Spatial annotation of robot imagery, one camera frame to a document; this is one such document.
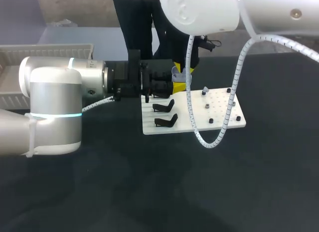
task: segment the yellow object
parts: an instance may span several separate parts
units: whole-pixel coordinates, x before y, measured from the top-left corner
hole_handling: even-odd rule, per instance
[[[179,72],[181,72],[181,69],[180,69],[180,64],[177,63],[177,62],[174,62],[176,68],[178,69]],[[191,68],[190,69],[190,73],[192,74],[192,72],[194,71],[195,69],[194,68]],[[178,92],[181,92],[181,91],[184,91],[186,90],[186,83],[183,83],[183,82],[173,82],[173,94],[175,93],[178,93]]]

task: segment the white pegboard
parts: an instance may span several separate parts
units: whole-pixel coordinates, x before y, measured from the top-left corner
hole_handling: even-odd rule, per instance
[[[220,130],[223,125],[228,106],[229,93],[227,93],[227,88],[210,90],[204,96],[201,93],[202,90],[191,92],[194,117],[199,131]],[[172,99],[175,100],[175,104],[171,112],[154,112],[153,104],[167,106]],[[176,93],[169,99],[150,98],[149,103],[145,103],[145,98],[143,96],[141,100],[143,133],[145,135],[171,134],[193,131],[188,115],[186,92]],[[237,96],[235,96],[234,102],[236,103],[236,105],[233,107],[231,112],[228,124],[229,129],[241,128],[246,126],[246,120],[241,110]],[[172,128],[156,127],[154,123],[155,118],[171,120],[174,114],[178,115],[178,120]],[[236,121],[237,116],[241,116],[240,121]],[[213,124],[209,123],[210,118],[214,119]]]

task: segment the glowing blue ring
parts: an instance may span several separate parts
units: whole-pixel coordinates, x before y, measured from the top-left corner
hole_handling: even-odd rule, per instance
[[[65,114],[65,115],[49,115],[49,114],[36,114],[36,113],[30,113],[34,117],[41,117],[45,119],[51,119],[51,118],[67,118],[67,117],[78,117],[82,116],[82,113],[78,114]]]

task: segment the black bracket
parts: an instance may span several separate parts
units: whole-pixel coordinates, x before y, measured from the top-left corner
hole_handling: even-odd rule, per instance
[[[173,115],[173,117],[170,121],[166,121],[166,120],[163,120],[160,118],[155,118],[154,122],[156,124],[156,127],[161,126],[161,127],[170,127],[171,128],[175,125],[177,119],[178,119],[178,115],[175,114],[175,115]]]
[[[172,99],[170,102],[169,102],[169,105],[168,106],[163,106],[163,105],[159,105],[159,104],[153,104],[153,109],[154,109],[154,112],[155,111],[159,111],[159,112],[170,112],[171,109],[173,108],[175,104],[175,101],[174,99]]]

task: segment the floor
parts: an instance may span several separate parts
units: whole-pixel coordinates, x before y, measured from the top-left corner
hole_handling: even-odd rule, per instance
[[[39,3],[47,23],[67,18],[80,27],[119,27],[113,0],[39,0]],[[249,39],[245,30],[223,32],[209,37],[222,41],[223,46],[212,53],[201,50],[200,56],[239,55],[241,48]],[[313,49],[319,49],[313,39],[297,38],[297,40],[301,40]],[[276,52],[290,52],[290,50],[272,43],[260,43],[250,51],[251,54]]]

